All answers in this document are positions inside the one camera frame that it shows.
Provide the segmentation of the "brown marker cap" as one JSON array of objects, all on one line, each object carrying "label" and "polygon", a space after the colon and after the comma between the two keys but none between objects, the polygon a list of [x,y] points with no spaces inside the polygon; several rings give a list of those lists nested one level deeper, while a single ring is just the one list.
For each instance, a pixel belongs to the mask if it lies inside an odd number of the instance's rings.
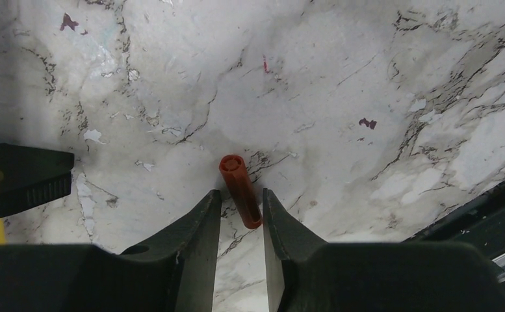
[{"label": "brown marker cap", "polygon": [[258,228],[262,224],[262,215],[244,159],[239,155],[226,155],[218,168],[244,226]]}]

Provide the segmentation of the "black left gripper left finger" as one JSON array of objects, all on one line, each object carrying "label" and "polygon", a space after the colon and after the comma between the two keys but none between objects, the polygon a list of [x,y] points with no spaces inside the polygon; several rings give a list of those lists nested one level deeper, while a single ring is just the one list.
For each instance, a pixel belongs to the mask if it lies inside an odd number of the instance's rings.
[{"label": "black left gripper left finger", "polygon": [[0,246],[0,311],[210,311],[221,194],[120,254],[93,244]]}]

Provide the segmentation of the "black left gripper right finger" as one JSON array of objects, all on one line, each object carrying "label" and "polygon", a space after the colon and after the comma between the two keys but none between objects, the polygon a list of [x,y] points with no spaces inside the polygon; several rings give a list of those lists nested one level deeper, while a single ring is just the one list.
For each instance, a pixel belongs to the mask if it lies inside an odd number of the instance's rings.
[{"label": "black left gripper right finger", "polygon": [[455,242],[330,243],[263,191],[271,311],[505,311],[490,262]]}]

